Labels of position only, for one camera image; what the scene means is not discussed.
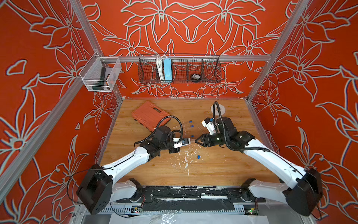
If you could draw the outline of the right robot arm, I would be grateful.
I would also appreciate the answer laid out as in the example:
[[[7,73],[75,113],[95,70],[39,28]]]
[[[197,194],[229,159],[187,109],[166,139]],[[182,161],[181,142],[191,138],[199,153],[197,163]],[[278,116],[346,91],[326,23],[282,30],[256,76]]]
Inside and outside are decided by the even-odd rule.
[[[197,138],[197,144],[203,147],[226,145],[232,151],[255,159],[282,180],[282,183],[269,183],[248,179],[241,186],[246,191],[247,200],[265,198],[282,202],[306,217],[318,206],[323,197],[323,187],[317,170],[300,167],[270,150],[249,132],[237,131],[228,117],[205,118],[202,125],[208,133]]]

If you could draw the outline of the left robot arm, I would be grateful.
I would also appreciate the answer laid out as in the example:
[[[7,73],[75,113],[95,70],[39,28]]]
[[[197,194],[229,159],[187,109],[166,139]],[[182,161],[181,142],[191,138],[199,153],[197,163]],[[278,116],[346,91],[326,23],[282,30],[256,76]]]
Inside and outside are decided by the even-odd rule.
[[[182,146],[191,143],[189,138],[175,137],[175,130],[167,126],[155,129],[130,154],[105,166],[93,165],[77,189],[77,196],[91,215],[101,212],[111,202],[140,198],[141,185],[134,179],[121,183],[125,175],[135,168],[160,156],[161,151],[178,153]]]

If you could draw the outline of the orange plastic tool case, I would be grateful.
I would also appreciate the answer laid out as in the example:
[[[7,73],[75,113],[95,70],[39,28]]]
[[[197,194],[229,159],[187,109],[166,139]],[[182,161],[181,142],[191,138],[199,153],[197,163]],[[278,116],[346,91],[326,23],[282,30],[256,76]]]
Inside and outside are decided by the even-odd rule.
[[[154,103],[146,101],[135,109],[131,116],[150,132],[154,131],[159,121],[169,116],[169,113],[157,107]]]

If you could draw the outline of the white foam tape roll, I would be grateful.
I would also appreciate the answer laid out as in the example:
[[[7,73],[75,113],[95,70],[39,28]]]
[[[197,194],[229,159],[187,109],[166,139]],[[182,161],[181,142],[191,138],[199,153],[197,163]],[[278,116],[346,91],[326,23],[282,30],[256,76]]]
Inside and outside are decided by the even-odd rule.
[[[221,104],[219,104],[218,106],[217,105],[215,106],[215,112],[218,113],[219,109],[220,109],[222,114],[224,114],[226,112],[226,108]]]

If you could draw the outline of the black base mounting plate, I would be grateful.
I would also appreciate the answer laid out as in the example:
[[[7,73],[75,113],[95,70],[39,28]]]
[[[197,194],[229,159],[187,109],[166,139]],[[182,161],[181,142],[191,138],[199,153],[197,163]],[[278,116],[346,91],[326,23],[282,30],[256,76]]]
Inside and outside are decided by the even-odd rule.
[[[228,186],[145,186],[142,212],[206,212],[253,214],[251,208],[266,203],[264,198],[244,199],[240,187]]]

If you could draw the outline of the light blue box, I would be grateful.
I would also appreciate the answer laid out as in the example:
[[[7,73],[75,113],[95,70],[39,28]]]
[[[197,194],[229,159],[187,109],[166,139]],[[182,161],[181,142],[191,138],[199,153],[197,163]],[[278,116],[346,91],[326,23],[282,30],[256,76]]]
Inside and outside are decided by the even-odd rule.
[[[172,82],[172,60],[170,58],[163,59],[164,65],[164,81],[167,83]]]

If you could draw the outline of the dark green tool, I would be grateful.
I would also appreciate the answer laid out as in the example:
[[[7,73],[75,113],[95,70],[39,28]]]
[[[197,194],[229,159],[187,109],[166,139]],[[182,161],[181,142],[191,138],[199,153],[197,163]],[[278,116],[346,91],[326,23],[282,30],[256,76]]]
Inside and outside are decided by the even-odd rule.
[[[104,89],[105,86],[105,74],[106,74],[106,68],[102,67],[101,69],[101,75],[99,81],[97,81],[93,86],[92,89],[95,91],[101,91]]]

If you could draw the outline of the clear acrylic wall box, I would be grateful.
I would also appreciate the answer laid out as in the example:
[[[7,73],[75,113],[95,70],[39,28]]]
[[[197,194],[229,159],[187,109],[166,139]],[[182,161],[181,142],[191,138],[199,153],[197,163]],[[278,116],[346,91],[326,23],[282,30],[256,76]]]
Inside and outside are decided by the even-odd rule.
[[[118,57],[101,57],[93,54],[80,72],[80,77],[88,91],[112,92],[122,71]]]

